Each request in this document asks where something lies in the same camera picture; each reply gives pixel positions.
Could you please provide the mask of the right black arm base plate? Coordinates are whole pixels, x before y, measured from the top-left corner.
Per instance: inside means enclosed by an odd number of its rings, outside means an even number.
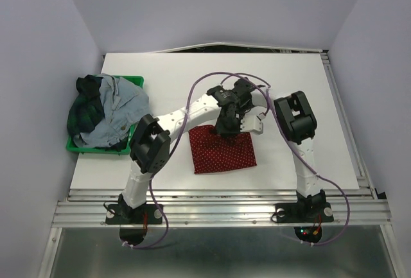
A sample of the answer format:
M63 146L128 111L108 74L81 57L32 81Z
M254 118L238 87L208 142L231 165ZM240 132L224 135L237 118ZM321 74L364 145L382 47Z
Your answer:
M327 216L324 209L330 205L314 206L304 205L303 203L278 203L275 204L275 211L271 215L271 221L274 223L314 223L314 222L334 222L334 216Z

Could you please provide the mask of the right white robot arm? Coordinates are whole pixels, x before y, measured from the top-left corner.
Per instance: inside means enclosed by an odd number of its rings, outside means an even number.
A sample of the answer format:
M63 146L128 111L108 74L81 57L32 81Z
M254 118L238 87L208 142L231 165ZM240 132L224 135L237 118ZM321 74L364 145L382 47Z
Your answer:
M315 171L313 139L317 119L304 92L275 98L268 87L260 85L258 89L263 92L262 97L292 152L297 179L297 201L275 204L274 217L278 223L310 222L321 217L328 206Z

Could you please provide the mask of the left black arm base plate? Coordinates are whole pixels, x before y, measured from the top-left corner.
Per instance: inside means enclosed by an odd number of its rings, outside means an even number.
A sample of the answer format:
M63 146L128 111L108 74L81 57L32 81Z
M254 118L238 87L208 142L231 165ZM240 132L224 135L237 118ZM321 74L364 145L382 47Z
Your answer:
M136 209L121 204L104 204L107 225L161 225L163 216L154 204L143 204Z

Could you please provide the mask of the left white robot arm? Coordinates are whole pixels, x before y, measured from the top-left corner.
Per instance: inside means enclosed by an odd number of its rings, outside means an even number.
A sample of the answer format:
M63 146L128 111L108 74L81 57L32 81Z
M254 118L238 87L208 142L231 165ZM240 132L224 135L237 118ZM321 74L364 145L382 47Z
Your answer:
M152 177L169 161L171 144L176 144L192 128L215 121L215 126L208 129L207 134L213 141L236 148L242 134L241 122L253 107L254 90L255 86L243 78L237 80L232 89L224 89L221 85L213 87L175 112L159 117L143 116L130 141L130 175L119 195L114 216L129 224L143 219L146 192Z

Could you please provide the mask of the red polka dot skirt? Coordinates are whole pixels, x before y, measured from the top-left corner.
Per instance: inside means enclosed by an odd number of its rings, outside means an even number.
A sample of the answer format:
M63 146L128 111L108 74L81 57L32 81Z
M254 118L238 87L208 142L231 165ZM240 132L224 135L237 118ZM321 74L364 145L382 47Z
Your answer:
M189 130L194 174L223 173L257 165L249 133L222 137L212 125Z

